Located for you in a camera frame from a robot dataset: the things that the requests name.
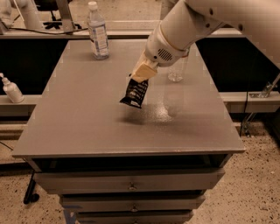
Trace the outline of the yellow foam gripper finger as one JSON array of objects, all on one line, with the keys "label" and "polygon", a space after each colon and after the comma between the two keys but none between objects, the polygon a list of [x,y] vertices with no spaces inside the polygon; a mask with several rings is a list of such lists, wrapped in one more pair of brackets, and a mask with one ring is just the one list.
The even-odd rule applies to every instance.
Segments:
[{"label": "yellow foam gripper finger", "polygon": [[147,66],[152,67],[152,61],[146,56],[145,52],[142,52],[138,62],[136,63],[137,67]]},{"label": "yellow foam gripper finger", "polygon": [[158,64],[146,64],[146,63],[139,63],[135,66],[132,71],[131,79],[141,83],[143,81],[147,81],[148,79],[154,77],[158,72]]}]

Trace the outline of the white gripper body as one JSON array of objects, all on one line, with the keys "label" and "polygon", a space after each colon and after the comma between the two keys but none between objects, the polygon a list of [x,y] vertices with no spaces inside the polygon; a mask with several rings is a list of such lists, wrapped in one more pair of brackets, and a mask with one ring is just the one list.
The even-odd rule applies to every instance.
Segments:
[{"label": "white gripper body", "polygon": [[149,60],[157,62],[160,67],[169,67],[180,58],[187,57],[189,50],[190,48],[178,50],[171,46],[158,25],[148,37],[144,54]]}]

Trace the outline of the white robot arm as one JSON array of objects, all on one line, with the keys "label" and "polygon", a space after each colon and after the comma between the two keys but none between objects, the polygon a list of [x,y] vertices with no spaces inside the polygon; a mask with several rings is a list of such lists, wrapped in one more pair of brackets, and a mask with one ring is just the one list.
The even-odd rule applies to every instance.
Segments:
[{"label": "white robot arm", "polygon": [[178,0],[149,36],[131,78],[150,79],[223,25],[234,27],[280,67],[280,0]]}]

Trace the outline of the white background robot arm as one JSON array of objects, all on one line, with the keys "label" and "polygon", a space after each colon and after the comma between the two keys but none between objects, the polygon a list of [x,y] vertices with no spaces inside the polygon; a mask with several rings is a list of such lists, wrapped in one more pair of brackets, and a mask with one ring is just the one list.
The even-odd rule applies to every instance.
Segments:
[{"label": "white background robot arm", "polygon": [[43,27],[34,0],[0,0],[0,19],[7,27],[12,27],[12,8],[17,9],[27,29],[36,30]]}]

